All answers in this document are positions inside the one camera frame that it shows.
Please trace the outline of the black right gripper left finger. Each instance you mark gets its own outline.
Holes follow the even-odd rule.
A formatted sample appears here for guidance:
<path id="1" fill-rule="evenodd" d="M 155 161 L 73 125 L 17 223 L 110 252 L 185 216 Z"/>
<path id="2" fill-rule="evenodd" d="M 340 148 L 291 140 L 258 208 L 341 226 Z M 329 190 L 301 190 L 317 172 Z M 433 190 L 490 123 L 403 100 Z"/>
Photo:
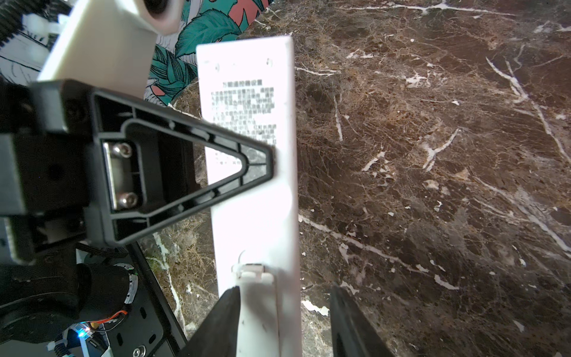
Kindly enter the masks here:
<path id="1" fill-rule="evenodd" d="M 240 311 L 240 288 L 235 286 L 224 292 L 178 356 L 235 357 Z"/>

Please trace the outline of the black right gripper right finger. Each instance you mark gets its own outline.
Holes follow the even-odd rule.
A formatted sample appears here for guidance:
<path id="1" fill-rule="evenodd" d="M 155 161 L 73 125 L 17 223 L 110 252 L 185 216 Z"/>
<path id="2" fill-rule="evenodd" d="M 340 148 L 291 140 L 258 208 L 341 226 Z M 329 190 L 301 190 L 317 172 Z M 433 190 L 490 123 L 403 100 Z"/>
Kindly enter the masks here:
<path id="1" fill-rule="evenodd" d="M 330 321 L 334 356 L 394 356 L 357 303 L 338 285 L 330 290 Z"/>

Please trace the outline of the white battery cover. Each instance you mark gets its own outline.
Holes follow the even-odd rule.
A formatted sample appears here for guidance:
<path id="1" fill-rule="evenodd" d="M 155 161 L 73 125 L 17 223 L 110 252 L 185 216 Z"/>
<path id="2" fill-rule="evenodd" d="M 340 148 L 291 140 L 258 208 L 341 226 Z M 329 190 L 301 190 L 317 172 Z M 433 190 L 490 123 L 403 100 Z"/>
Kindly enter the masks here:
<path id="1" fill-rule="evenodd" d="M 279 356 L 274 276 L 261 264 L 236 264 L 232 272 L 240 291 L 236 355 Z"/>

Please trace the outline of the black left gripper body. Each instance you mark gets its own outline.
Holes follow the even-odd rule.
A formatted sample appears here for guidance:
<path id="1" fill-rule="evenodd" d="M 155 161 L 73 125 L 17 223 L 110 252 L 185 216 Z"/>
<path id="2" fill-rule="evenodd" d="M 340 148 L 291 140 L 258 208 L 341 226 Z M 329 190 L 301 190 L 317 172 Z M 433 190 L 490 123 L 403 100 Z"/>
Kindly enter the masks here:
<path id="1" fill-rule="evenodd" d="M 3 266 L 29 266 L 40 254 L 86 239 L 91 90 L 75 80 L 1 80 Z"/>

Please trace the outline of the white remote control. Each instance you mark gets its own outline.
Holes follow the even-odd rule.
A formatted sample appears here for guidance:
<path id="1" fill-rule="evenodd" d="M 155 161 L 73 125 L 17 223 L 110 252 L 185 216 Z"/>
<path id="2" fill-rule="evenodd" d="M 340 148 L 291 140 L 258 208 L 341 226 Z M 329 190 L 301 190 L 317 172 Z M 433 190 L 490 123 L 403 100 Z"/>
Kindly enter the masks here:
<path id="1" fill-rule="evenodd" d="M 236 264 L 265 266 L 276 284 L 279 356 L 301 356 L 293 39 L 201 45 L 197 60 L 203 119 L 274 151 L 270 181 L 211 209 L 218 290 L 235 286 Z"/>

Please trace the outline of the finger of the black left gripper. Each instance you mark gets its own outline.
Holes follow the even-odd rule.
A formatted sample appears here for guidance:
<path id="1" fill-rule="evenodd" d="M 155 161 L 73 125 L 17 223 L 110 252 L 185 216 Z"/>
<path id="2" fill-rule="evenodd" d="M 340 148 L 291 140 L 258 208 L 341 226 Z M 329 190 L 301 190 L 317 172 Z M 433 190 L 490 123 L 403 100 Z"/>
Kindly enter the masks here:
<path id="1" fill-rule="evenodd" d="M 92 141 L 86 154 L 90 242 L 128 245 L 274 177 L 268 144 L 138 98 L 103 89 L 89 93 Z M 195 149 L 237 163 L 201 186 Z"/>

